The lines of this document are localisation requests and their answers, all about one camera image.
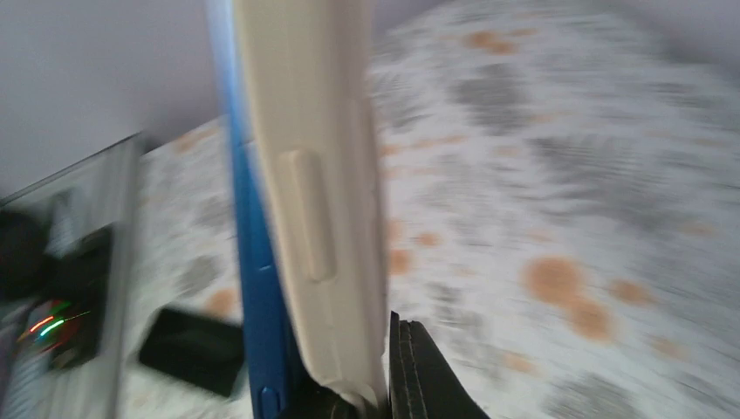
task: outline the white plastic panel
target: white plastic panel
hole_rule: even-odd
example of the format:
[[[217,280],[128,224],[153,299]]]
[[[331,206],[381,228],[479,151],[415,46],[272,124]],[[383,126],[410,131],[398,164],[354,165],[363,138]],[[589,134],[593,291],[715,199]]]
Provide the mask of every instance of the white plastic panel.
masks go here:
[[[388,312],[364,73],[372,4],[234,2],[245,116],[301,356],[319,384],[379,417]]]

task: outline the orange spot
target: orange spot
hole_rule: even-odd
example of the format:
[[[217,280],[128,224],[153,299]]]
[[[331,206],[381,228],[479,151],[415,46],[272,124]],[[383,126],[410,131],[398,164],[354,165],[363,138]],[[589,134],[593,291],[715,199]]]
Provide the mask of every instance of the orange spot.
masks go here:
[[[534,364],[529,360],[529,357],[524,354],[517,354],[515,352],[506,352],[504,354],[504,365],[511,370],[517,371],[518,373],[535,375],[537,369]]]
[[[140,395],[136,395],[136,397],[134,397],[134,407],[136,407],[136,408],[143,407],[148,402],[149,402],[149,396],[148,395],[140,394]]]
[[[532,230],[527,234],[527,236],[533,242],[537,243],[551,243],[554,241],[552,235],[546,230]]]
[[[498,35],[494,31],[479,31],[468,35],[465,44],[470,48],[487,48],[496,41]]]
[[[664,129],[650,129],[645,131],[645,135],[655,138],[675,138],[675,134]]]
[[[425,139],[425,140],[417,141],[413,146],[411,146],[411,148],[414,150],[421,150],[424,148],[432,148],[436,145],[437,145],[437,141]]]
[[[386,168],[383,170],[383,178],[397,179],[403,174],[403,168]]]
[[[568,309],[571,328],[588,340],[613,340],[613,324],[609,312],[596,301],[575,299]]]
[[[439,175],[440,169],[438,168],[415,168],[411,171],[412,175]]]
[[[391,220],[387,223],[386,235],[389,243],[395,243],[401,239],[403,234],[403,223],[400,220]]]
[[[719,140],[711,140],[709,138],[697,138],[694,140],[695,144],[706,147],[726,148],[727,143]]]
[[[236,290],[230,288],[216,291],[206,302],[205,312],[219,319],[229,317],[236,307],[236,301]]]
[[[540,115],[532,115],[529,117],[529,121],[531,124],[546,124],[549,122],[553,122],[560,116],[560,113],[543,113]]]
[[[514,31],[509,32],[509,35],[512,37],[530,37],[532,35],[537,34],[539,31],[534,28],[527,28],[527,29],[516,29]]]
[[[444,137],[439,140],[440,144],[460,144],[465,142],[468,138],[463,135],[451,135],[450,137]]]
[[[436,247],[441,241],[439,235],[435,233],[422,233],[416,238],[416,243],[424,247]]]
[[[475,271],[466,266],[458,267],[455,269],[455,273],[461,277],[473,277],[476,275]]]
[[[495,154],[499,157],[518,157],[522,149],[517,146],[498,146]]]
[[[686,351],[683,346],[673,342],[672,340],[655,337],[653,338],[652,346],[655,352],[664,358],[671,358],[674,360],[686,359]]]
[[[195,130],[190,133],[187,133],[183,135],[182,137],[178,138],[177,140],[173,141],[175,145],[175,151],[178,154],[185,153],[189,151],[191,148],[193,148],[198,142],[205,138],[209,138],[215,134],[218,134],[220,132],[220,127],[210,127],[206,129],[202,129],[200,131]]]
[[[411,252],[394,249],[390,256],[390,274],[406,275],[411,270]]]
[[[642,285],[624,279],[614,282],[610,293],[619,301],[632,306],[646,306],[654,303],[650,292]]]
[[[685,223],[681,226],[681,232],[695,237],[712,237],[716,234],[714,227],[699,221]]]
[[[397,155],[403,147],[396,144],[386,144],[380,149],[380,155]]]
[[[534,298],[567,307],[576,299],[585,282],[579,264],[570,258],[536,258],[525,266],[524,285]]]
[[[486,47],[493,55],[513,55],[517,53],[517,45],[509,41],[494,42]]]

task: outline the black smartphone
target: black smartphone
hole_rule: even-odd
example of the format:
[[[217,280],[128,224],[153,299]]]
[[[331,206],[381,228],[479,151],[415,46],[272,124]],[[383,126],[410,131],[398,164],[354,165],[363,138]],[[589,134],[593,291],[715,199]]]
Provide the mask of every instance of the black smartphone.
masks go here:
[[[243,333],[229,325],[171,307],[162,308],[139,351],[139,362],[229,397],[244,368]]]

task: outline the bed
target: bed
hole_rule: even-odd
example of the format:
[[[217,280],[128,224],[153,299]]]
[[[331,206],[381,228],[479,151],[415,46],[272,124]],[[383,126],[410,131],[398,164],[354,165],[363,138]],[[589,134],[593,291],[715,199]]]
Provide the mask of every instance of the bed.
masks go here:
[[[491,417],[740,416],[729,74],[606,3],[496,0],[392,31],[369,78],[390,308]],[[171,300],[239,321],[224,143],[214,121],[143,159],[129,353]],[[123,417],[250,417],[124,370]]]

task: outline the red light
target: red light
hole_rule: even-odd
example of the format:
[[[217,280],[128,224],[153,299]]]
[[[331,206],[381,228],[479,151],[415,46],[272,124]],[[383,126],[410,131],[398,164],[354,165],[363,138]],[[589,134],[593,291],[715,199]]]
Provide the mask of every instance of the red light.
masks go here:
[[[49,316],[46,319],[43,319],[43,320],[39,321],[34,327],[31,328],[31,330],[29,332],[30,333],[33,333],[34,330],[40,328],[41,326],[45,325],[46,323],[49,323],[53,319],[54,319],[54,316]]]

